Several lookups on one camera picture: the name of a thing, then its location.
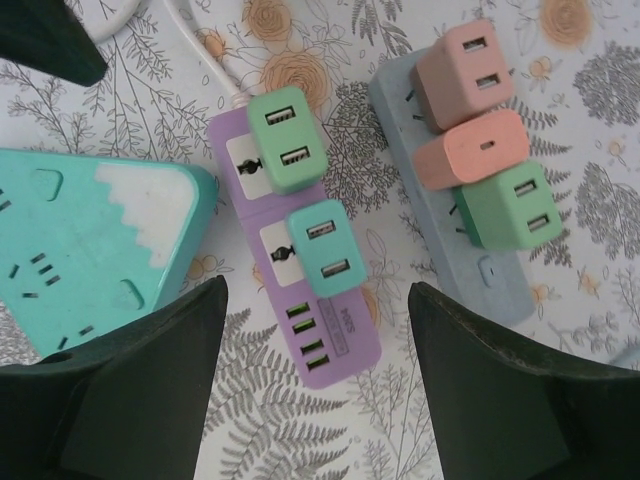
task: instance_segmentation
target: usb port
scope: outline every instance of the usb port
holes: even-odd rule
[[[513,191],[516,192],[516,197],[522,197],[527,193],[533,192],[538,186],[536,185],[535,180],[529,180],[528,182],[521,183],[517,185]]]
[[[300,305],[296,305],[295,307],[287,310],[287,317],[293,318],[298,315],[302,315],[303,313],[307,313],[311,308],[309,308],[309,304],[307,302],[301,303]]]
[[[547,214],[540,215],[539,217],[534,218],[533,220],[529,220],[527,222],[529,226],[530,232],[535,232],[536,230],[540,230],[542,227],[549,225],[549,216]]]
[[[307,228],[307,236],[309,240],[313,240],[314,238],[321,237],[322,235],[326,235],[327,233],[335,232],[336,224],[333,220],[329,220],[328,222],[321,223],[320,225],[316,225],[315,227]]]
[[[475,52],[477,50],[482,50],[483,48],[486,48],[487,41],[484,39],[484,37],[480,37],[480,38],[476,38],[475,40],[471,40],[469,42],[464,42],[462,46],[466,53],[471,53],[471,52]]]
[[[309,371],[311,371],[321,367],[322,365],[326,365],[327,363],[329,363],[329,355],[323,355],[322,357],[318,357],[315,360],[307,362],[307,367],[309,368]]]
[[[350,268],[351,265],[349,265],[349,260],[345,258],[344,260],[329,265],[328,267],[324,267],[322,269],[322,276],[324,278],[333,277],[334,275],[337,275],[339,273],[346,272]]]
[[[500,78],[498,77],[497,73],[476,80],[476,85],[478,85],[478,88],[480,90],[486,90],[487,88],[495,87],[499,83]]]
[[[267,119],[268,125],[275,125],[276,123],[286,122],[287,120],[291,120],[295,118],[296,111],[293,107],[283,108],[282,110],[278,110],[277,112],[268,113],[265,115]]]
[[[324,343],[322,343],[322,340],[316,340],[315,342],[309,343],[304,347],[300,347],[300,351],[302,352],[303,355],[306,355],[307,353],[311,353],[315,350],[319,350],[322,347],[324,347]]]
[[[309,153],[309,149],[307,147],[302,147],[289,153],[283,153],[280,155],[280,160],[282,160],[282,164],[286,167],[287,165],[293,165],[294,163],[304,160],[305,158],[309,158],[310,156],[311,154]]]
[[[298,335],[299,333],[306,332],[307,330],[311,330],[316,326],[316,321],[313,318],[309,320],[305,320],[304,322],[296,323],[293,326],[293,333]]]

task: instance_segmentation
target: teal usb charger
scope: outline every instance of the teal usb charger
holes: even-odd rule
[[[247,115],[274,192],[289,195],[320,181],[329,160],[302,90],[284,87],[253,97]]]
[[[527,161],[454,189],[471,243],[487,250],[525,250],[562,233],[562,220],[540,164]]]
[[[367,279],[360,249],[338,200],[324,200],[287,218],[296,256],[313,289],[322,298],[346,292]]]

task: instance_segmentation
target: black object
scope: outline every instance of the black object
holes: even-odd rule
[[[640,478],[640,374],[541,345],[424,283],[409,311],[446,480]]]
[[[64,0],[0,0],[0,57],[86,87],[107,71]]]
[[[39,364],[0,368],[0,479],[193,478],[226,305],[218,277]]]

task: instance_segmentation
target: power cord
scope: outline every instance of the power cord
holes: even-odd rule
[[[200,41],[193,34],[187,22],[185,22],[180,11],[175,4],[175,0],[163,0],[164,5],[171,15],[171,19],[182,33],[182,36],[191,44],[191,47],[200,56],[200,59],[209,67],[213,75],[218,80],[218,83],[231,95],[232,108],[244,107],[249,103],[251,95],[241,92],[231,77],[225,72],[222,65],[209,54],[207,49],[200,43]],[[105,22],[96,31],[89,32],[89,36],[94,43],[98,44],[109,37],[118,33],[126,25],[126,23],[135,14],[136,10],[140,6],[141,0],[126,0],[124,4],[115,12],[115,14]]]

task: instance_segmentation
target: leaf pattern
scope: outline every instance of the leaf pattern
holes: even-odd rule
[[[110,18],[119,3],[65,1],[85,24]],[[638,348],[639,2],[227,3],[194,0],[180,13],[242,90],[293,84],[307,95],[330,159],[325,188],[352,220],[384,354],[335,387],[301,385],[218,182],[216,216],[180,288],[224,275],[232,312],[196,480],[443,480],[407,319],[412,283],[438,285],[438,277],[367,85],[383,63],[474,19],[497,31],[516,93],[499,108],[520,115],[564,223],[558,238],[522,252],[537,311],[518,331],[600,362]],[[570,12],[561,21],[560,4]],[[149,2],[99,45],[109,70],[92,87],[0,62],[0,145],[215,172],[205,130],[230,108],[228,96],[176,39],[162,2]],[[0,364],[38,359],[0,303]]]

